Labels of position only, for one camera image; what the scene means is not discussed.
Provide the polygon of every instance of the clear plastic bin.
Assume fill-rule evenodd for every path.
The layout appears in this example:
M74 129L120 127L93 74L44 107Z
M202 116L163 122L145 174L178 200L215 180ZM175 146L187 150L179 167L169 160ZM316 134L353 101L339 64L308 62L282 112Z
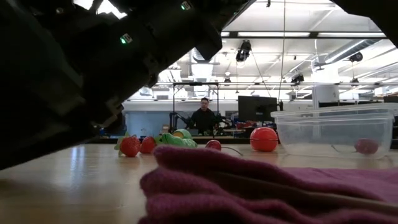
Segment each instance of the clear plastic bin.
M379 159L390 149L398 103L278 111L271 116L288 154ZM362 151L369 142L376 152Z

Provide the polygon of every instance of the pink cloth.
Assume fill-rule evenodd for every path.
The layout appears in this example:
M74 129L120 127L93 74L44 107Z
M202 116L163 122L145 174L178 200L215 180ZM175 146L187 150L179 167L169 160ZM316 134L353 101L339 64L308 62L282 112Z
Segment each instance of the pink cloth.
M147 216L141 219L141 224L398 223L398 217L366 210L325 209L312 205L311 202L302 202L302 205L293 207L281 200L248 200L232 195L200 175L207 170L217 170L313 192L396 203L398 169L281 169L215 150L167 146L158 147L154 155L159 168L141 179L141 188L147 197Z

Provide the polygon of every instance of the black shirt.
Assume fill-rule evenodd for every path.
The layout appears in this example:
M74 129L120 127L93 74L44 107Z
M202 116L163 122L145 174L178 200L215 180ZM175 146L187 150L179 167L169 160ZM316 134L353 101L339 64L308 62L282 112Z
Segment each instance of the black shirt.
M192 114L192 121L196 124L196 128L199 133L203 134L207 130L213 130L213 126L215 125L215 114L207 109L203 111L199 109Z

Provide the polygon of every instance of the table surface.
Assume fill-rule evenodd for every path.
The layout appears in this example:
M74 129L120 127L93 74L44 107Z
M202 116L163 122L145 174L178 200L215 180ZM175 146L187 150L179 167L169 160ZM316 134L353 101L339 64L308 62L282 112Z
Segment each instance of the table surface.
M225 145L245 159L282 167L387 169L398 166L398 152L377 161L288 156L254 152L248 145ZM223 152L239 156L236 152ZM0 223L136 223L145 215L140 178L157 166L152 155L118 157L109 144L66 149L0 171Z

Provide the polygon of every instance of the wooden table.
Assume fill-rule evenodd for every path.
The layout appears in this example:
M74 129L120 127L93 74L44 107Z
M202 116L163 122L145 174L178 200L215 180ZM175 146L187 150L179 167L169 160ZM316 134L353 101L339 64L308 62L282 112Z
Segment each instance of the wooden table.
M378 161L287 156L229 145L245 159L283 167L386 169L398 166L398 153ZM225 153L237 155L232 150ZM157 166L153 156L118 157L113 145L73 147L0 171L0 223L136 223L145 214L140 178Z

